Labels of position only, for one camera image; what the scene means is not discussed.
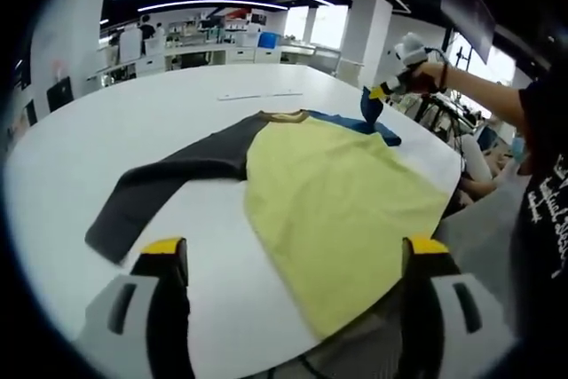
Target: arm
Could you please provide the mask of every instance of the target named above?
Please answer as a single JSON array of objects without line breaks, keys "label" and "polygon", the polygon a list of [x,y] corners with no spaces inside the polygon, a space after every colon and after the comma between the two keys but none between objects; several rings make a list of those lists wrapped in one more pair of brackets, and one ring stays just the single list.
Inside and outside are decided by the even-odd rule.
[{"label": "arm", "polygon": [[[434,77],[436,85],[439,85],[443,68],[442,64],[427,62],[422,64],[414,75],[430,75]],[[446,86],[475,100],[502,120],[525,128],[525,114],[517,89],[488,82],[453,67],[447,69]]]},{"label": "arm", "polygon": [[495,191],[497,185],[493,181],[484,183],[462,178],[460,180],[460,188],[469,194],[472,199],[479,200]]}]

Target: blue bin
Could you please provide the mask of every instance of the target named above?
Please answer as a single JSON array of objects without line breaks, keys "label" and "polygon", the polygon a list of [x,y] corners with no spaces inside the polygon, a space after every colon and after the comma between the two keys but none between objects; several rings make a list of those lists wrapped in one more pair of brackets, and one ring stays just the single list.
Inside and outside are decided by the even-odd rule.
[{"label": "blue bin", "polygon": [[280,35],[277,33],[263,32],[258,38],[258,47],[274,49],[276,44],[278,44],[279,37]]}]

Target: dark gray sleeve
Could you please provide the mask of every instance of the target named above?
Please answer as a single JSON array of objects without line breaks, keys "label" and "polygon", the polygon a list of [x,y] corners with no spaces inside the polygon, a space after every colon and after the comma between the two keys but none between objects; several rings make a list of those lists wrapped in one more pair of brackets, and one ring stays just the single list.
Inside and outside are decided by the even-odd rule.
[{"label": "dark gray sleeve", "polygon": [[266,125],[260,115],[198,141],[165,159],[129,170],[119,179],[85,242],[100,255],[120,263],[170,197],[192,179],[247,178],[247,151]]}]

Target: monitor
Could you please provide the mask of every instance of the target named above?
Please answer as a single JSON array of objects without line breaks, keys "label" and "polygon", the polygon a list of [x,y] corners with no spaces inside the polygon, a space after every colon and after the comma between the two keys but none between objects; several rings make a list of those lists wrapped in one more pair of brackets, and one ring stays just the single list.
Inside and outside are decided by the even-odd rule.
[{"label": "monitor", "polygon": [[487,63],[493,45],[495,18],[483,0],[442,0],[441,9]]}]

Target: round table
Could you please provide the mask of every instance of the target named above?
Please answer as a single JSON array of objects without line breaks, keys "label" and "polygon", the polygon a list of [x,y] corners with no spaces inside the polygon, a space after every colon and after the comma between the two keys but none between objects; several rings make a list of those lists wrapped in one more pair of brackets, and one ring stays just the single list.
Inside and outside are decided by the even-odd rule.
[{"label": "round table", "polygon": [[[271,96],[277,93],[301,95]],[[258,97],[242,98],[250,95]],[[357,118],[359,97],[358,89],[306,66],[215,66],[120,83],[44,118],[15,146],[4,179],[14,246],[49,318],[75,339],[85,307],[116,274],[130,271],[141,248],[181,235],[188,243],[188,342],[198,378],[253,375],[316,346],[245,218],[246,183],[187,183],[123,266],[94,252],[84,235],[126,170],[259,110],[307,108]],[[390,107],[380,121],[402,138],[395,150],[406,164],[449,200],[460,176],[458,154]]]}]

